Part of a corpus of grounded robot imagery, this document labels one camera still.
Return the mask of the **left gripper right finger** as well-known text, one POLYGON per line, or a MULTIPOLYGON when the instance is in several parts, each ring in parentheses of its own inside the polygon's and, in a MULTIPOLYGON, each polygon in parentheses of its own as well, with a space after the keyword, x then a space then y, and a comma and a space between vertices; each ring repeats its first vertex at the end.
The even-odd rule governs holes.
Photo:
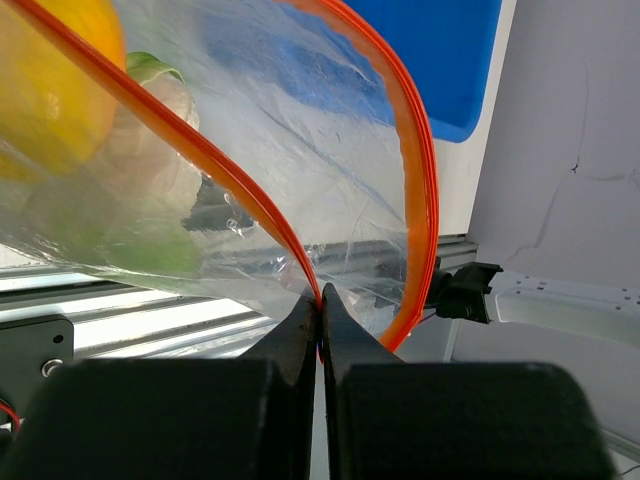
POLYGON ((406 363, 323 290, 334 479, 613 479, 589 401, 540 362, 406 363))

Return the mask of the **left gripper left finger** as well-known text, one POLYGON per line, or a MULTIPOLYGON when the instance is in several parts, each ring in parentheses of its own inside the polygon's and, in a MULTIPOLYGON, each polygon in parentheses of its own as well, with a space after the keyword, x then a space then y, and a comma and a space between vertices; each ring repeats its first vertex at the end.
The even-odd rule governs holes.
POLYGON ((305 479, 317 310, 291 313, 232 359, 104 359, 36 394, 5 479, 305 479))

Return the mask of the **clear orange zip bag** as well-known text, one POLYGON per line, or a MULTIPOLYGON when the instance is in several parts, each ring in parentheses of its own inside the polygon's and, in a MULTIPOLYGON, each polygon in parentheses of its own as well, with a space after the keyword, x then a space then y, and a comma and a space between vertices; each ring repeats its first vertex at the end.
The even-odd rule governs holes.
POLYGON ((303 104, 213 59, 207 1, 5 1, 119 107, 196 167, 195 278, 79 272, 269 314, 336 287, 390 350, 419 322, 439 227, 429 121, 406 67, 341 1, 275 1, 324 20, 381 75, 391 125, 303 104))

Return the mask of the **yellow orange mango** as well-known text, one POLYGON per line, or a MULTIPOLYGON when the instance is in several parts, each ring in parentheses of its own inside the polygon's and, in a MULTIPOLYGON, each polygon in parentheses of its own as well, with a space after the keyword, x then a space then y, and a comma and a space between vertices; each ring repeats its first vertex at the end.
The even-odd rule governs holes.
POLYGON ((38 182, 89 161, 117 101, 7 4, 1 6, 1 177, 38 182))

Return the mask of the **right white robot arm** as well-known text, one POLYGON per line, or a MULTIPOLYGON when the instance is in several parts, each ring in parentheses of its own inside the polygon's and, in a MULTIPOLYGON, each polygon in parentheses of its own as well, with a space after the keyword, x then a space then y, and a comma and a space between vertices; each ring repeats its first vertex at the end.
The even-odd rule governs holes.
POLYGON ((639 346, 639 291, 507 271, 473 262, 434 271, 425 307, 440 318, 517 323, 639 346))

